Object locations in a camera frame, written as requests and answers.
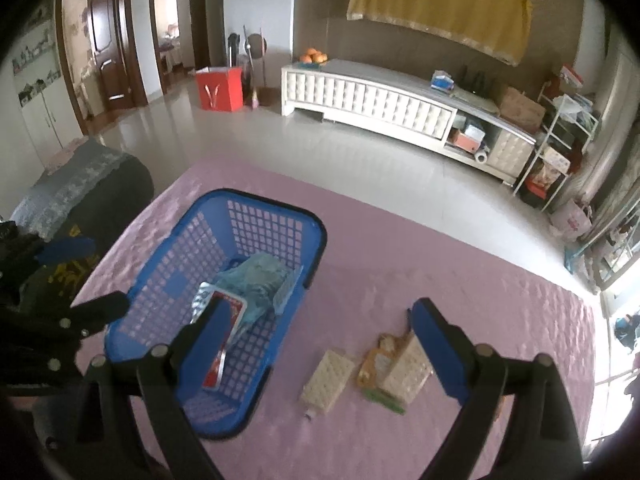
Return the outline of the yellow cloth TV cover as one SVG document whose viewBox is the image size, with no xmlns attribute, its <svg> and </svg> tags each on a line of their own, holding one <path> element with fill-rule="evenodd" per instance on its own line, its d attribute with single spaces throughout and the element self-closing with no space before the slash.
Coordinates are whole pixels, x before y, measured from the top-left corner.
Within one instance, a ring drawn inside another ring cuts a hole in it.
<svg viewBox="0 0 640 480">
<path fill-rule="evenodd" d="M 346 18 L 439 36 L 509 66 L 524 58 L 533 21 L 530 0 L 349 0 Z"/>
</svg>

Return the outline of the blue clear candy bag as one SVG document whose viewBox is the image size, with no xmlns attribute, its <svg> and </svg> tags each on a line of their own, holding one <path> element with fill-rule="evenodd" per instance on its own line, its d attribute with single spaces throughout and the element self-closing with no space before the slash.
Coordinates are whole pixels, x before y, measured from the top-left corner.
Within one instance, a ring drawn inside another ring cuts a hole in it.
<svg viewBox="0 0 640 480">
<path fill-rule="evenodd" d="M 235 268 L 218 273 L 213 285 L 247 303 L 236 332 L 246 332 L 268 313 L 282 315 L 303 270 L 303 266 L 290 269 L 273 255 L 256 252 Z"/>
</svg>

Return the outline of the white metal shelf rack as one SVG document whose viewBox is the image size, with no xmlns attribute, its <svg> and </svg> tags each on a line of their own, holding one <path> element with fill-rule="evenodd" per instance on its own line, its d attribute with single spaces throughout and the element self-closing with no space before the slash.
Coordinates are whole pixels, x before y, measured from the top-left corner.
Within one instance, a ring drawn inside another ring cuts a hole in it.
<svg viewBox="0 0 640 480">
<path fill-rule="evenodd" d="M 541 211 L 550 208 L 582 166 L 600 128 L 593 100 L 567 90 L 558 77 L 542 85 L 537 103 L 544 107 L 544 118 L 533 153 L 514 184 L 513 195 Z"/>
</svg>

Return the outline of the pile of oranges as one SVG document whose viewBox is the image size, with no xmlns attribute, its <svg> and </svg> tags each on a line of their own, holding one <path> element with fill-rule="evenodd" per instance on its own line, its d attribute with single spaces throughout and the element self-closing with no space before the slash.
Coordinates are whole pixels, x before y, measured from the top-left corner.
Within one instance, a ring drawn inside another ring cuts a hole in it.
<svg viewBox="0 0 640 480">
<path fill-rule="evenodd" d="M 318 64 L 321 65 L 325 62 L 329 61 L 329 57 L 326 53 L 314 49 L 314 48 L 309 48 L 307 49 L 300 57 L 299 57 L 299 62 L 303 63 L 303 64 Z"/>
</svg>

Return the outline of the pink tablecloth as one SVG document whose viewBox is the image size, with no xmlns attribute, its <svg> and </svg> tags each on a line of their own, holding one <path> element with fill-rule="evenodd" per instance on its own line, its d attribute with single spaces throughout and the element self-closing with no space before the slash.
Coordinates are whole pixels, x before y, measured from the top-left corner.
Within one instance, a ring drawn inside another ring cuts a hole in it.
<svg viewBox="0 0 640 480">
<path fill-rule="evenodd" d="M 430 298 L 477 344 L 508 358 L 547 353 L 588 425 L 594 389 L 593 314 L 582 298 L 500 258 L 359 200 L 219 157 L 195 164 L 132 222 L 78 294 L 127 290 L 194 200 L 217 188 L 316 214 L 328 244 L 288 329 L 250 424 L 206 451 L 229 479 L 415 479 L 459 405 L 427 379 L 405 414 L 348 386 L 329 413 L 307 418 L 299 396 L 324 352 L 361 359 L 381 334 L 400 335 L 416 300 Z"/>
</svg>

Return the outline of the red gift bag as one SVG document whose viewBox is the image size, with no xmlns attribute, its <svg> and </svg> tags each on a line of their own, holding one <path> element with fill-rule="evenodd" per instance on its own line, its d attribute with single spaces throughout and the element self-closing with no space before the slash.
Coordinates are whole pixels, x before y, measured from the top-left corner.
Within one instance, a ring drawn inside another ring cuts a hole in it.
<svg viewBox="0 0 640 480">
<path fill-rule="evenodd" d="M 236 112 L 244 103 L 239 67 L 206 67 L 195 72 L 201 107 L 214 112 Z"/>
</svg>

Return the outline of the dark sofa with lace cover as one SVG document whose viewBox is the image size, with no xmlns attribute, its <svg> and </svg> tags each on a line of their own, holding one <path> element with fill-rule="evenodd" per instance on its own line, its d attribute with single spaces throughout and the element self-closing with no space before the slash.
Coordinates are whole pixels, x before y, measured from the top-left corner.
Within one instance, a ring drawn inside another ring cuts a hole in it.
<svg viewBox="0 0 640 480">
<path fill-rule="evenodd" d="M 85 136 L 50 159 L 10 219 L 47 242 L 89 237 L 104 256 L 153 197 L 151 174 L 137 157 Z"/>
</svg>

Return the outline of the blue tissue box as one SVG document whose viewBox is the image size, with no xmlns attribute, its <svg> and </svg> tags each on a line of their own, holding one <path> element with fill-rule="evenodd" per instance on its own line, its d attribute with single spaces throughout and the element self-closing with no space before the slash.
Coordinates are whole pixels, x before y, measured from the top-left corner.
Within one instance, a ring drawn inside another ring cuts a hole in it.
<svg viewBox="0 0 640 480">
<path fill-rule="evenodd" d="M 444 70 L 435 70 L 430 86 L 442 92 L 450 92 L 454 90 L 454 78 Z"/>
</svg>

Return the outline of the red snack pouch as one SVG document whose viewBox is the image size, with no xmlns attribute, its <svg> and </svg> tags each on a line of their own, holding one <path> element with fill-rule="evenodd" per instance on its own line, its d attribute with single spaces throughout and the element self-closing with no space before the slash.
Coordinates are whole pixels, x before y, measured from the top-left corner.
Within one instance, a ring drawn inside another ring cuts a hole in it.
<svg viewBox="0 0 640 480">
<path fill-rule="evenodd" d="M 230 292 L 230 290 L 219 287 L 212 283 L 201 282 L 198 286 L 192 301 L 192 315 L 190 322 L 195 323 L 210 304 L 218 302 L 221 307 L 227 306 L 229 310 L 229 323 L 226 330 L 221 334 L 221 326 L 215 325 L 210 332 L 220 340 L 216 356 L 206 367 L 206 374 L 203 376 L 202 387 L 205 390 L 215 391 L 220 387 L 222 374 L 224 374 L 224 364 L 226 364 L 227 353 L 231 347 L 233 339 L 239 333 L 244 314 L 248 307 L 248 302 L 242 296 Z"/>
</svg>

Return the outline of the white standing air conditioner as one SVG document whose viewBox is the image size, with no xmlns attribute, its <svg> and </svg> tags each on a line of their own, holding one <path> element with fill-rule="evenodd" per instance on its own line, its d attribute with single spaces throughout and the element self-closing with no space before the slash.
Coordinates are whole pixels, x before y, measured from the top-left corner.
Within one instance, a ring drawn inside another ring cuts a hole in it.
<svg viewBox="0 0 640 480">
<path fill-rule="evenodd" d="M 639 60 L 624 42 L 611 48 L 597 92 L 600 124 L 577 176 L 577 197 L 589 203 L 596 196 L 626 143 L 639 105 Z"/>
</svg>

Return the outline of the cardboard box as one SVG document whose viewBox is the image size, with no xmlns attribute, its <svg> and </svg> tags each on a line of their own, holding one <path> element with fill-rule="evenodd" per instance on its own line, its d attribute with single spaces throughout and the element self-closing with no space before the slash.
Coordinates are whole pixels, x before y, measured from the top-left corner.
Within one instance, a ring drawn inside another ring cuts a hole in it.
<svg viewBox="0 0 640 480">
<path fill-rule="evenodd" d="M 540 129 L 546 114 L 542 105 L 512 87 L 500 89 L 496 104 L 504 120 L 531 134 Z"/>
</svg>

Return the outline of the cream wafer cracker pack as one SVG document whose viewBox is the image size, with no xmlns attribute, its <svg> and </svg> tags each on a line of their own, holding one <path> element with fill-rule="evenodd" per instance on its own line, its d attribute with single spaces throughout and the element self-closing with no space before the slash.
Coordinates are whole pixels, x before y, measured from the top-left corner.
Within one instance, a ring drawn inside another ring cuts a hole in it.
<svg viewBox="0 0 640 480">
<path fill-rule="evenodd" d="M 305 415 L 314 418 L 331 411 L 355 368 L 356 362 L 346 354 L 326 350 L 299 396 L 306 408 Z"/>
</svg>

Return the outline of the pink shopping bag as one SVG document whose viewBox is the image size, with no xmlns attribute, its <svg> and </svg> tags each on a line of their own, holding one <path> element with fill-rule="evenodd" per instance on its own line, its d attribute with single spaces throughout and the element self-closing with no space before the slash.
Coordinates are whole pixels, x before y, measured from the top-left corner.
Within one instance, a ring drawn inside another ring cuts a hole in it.
<svg viewBox="0 0 640 480">
<path fill-rule="evenodd" d="M 559 237 L 574 242 L 591 229 L 591 220 L 586 207 L 568 200 L 552 212 L 550 223 Z"/>
</svg>

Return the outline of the white wall cabinet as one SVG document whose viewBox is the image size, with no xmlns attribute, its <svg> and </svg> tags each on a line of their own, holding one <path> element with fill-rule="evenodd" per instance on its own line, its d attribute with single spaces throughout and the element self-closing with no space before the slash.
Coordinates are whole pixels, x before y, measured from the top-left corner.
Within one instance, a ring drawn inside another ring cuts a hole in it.
<svg viewBox="0 0 640 480">
<path fill-rule="evenodd" d="M 38 6 L 9 52 L 14 87 L 32 145 L 43 165 L 82 137 L 62 75 L 50 3 Z"/>
</svg>

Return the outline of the white TV cabinet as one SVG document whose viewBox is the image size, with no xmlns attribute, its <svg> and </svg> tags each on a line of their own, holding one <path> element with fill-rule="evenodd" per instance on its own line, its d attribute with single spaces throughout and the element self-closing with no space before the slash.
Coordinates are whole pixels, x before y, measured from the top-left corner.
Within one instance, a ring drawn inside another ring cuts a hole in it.
<svg viewBox="0 0 640 480">
<path fill-rule="evenodd" d="M 281 114 L 294 110 L 425 148 L 509 186 L 535 148 L 521 128 L 422 79 L 356 62 L 284 66 Z"/>
</svg>

